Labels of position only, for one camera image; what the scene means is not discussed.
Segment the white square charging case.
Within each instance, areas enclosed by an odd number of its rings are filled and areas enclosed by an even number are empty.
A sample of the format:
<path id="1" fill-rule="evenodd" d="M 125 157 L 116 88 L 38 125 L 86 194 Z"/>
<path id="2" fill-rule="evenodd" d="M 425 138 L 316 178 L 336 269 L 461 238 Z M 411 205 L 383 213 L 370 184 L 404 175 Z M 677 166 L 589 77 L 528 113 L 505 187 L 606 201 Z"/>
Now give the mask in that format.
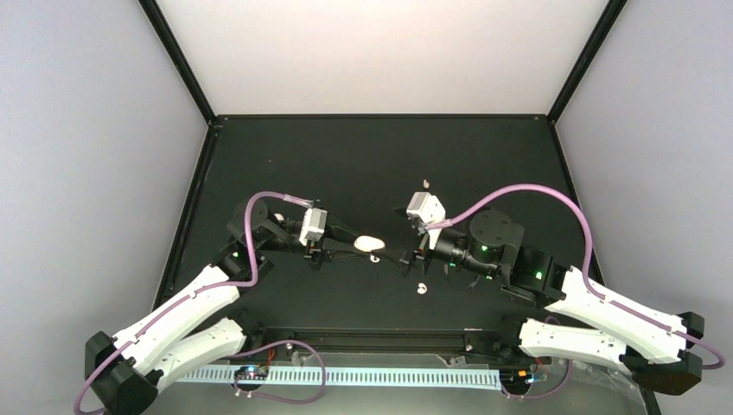
<path id="1" fill-rule="evenodd" d="M 386 247 L 386 243 L 379 238 L 361 235 L 354 240 L 354 247 L 362 252 L 374 252 Z"/>

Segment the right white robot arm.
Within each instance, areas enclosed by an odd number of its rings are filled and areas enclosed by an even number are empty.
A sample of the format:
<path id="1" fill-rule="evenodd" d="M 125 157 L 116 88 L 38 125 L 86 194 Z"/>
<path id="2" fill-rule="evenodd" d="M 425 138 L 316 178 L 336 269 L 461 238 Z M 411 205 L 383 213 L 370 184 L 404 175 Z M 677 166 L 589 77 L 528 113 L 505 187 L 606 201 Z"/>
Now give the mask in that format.
<path id="1" fill-rule="evenodd" d="M 492 208 L 471 216 L 468 229 L 438 228 L 441 208 L 410 208 L 421 239 L 398 259 L 407 273 L 416 262 L 440 261 L 496 282 L 548 313 L 582 323 L 568 327 L 533 317 L 503 319 L 494 335 L 494 354 L 513 362 L 527 357 L 560 357 L 614 369 L 641 387 L 679 396 L 699 384 L 704 363 L 692 347 L 704 336 L 704 318 L 694 312 L 670 314 L 631 300 L 562 265 L 545 252 L 523 246 L 525 229 Z"/>

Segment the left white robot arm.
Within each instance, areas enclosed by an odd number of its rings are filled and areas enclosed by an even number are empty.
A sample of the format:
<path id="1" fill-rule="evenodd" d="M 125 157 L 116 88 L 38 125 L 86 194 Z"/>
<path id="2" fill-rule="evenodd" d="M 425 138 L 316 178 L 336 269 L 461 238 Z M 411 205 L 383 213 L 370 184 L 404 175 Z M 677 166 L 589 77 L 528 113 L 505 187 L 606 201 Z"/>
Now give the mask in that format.
<path id="1" fill-rule="evenodd" d="M 99 414 L 141 414 L 183 375 L 242 352 L 247 333 L 234 316 L 194 329 L 260 282 L 271 268 L 262 250 L 302 248 L 319 261 L 331 252 L 376 259 L 386 247 L 382 239 L 337 226 L 312 200 L 272 191 L 245 203 L 232 235 L 191 283 L 146 317 L 88 339 L 83 390 L 99 399 Z"/>

